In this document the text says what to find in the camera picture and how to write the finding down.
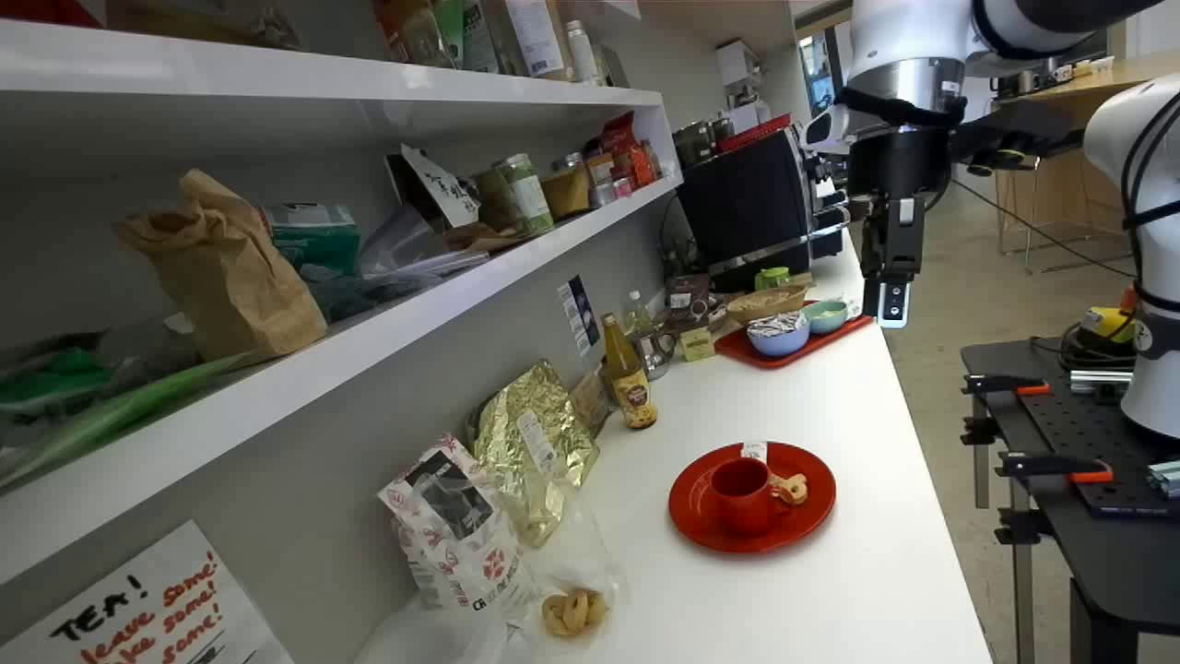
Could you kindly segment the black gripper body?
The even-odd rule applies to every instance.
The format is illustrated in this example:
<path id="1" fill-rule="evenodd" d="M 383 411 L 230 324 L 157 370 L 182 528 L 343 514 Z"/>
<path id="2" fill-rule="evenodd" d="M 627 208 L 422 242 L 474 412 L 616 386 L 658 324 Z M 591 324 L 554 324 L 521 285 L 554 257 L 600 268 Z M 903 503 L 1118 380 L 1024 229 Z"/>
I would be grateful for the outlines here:
<path id="1" fill-rule="evenodd" d="M 885 131 L 852 144 L 852 191 L 871 197 L 864 268 L 906 285 L 923 268 L 927 202 L 946 185 L 946 132 Z"/>

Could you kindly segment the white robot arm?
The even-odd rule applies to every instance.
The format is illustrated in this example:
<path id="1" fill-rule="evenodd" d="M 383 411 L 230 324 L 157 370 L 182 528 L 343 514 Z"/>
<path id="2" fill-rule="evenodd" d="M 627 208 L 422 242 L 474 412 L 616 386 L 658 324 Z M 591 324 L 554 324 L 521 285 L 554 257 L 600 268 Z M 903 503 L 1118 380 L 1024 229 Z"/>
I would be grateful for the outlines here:
<path id="1" fill-rule="evenodd" d="M 864 309 L 887 329 L 912 315 L 927 209 L 951 181 L 962 80 L 1074 51 L 1158 0 L 852 0 L 847 188 L 873 201 L 864 234 Z"/>

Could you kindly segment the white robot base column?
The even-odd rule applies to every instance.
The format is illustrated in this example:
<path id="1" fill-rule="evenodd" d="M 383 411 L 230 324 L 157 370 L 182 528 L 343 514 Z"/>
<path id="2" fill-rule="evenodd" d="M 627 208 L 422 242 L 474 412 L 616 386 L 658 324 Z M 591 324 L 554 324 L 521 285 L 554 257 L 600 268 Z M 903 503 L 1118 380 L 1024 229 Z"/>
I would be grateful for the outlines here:
<path id="1" fill-rule="evenodd" d="M 1109 95 L 1084 131 L 1132 242 L 1134 370 L 1122 412 L 1180 438 L 1180 74 Z"/>

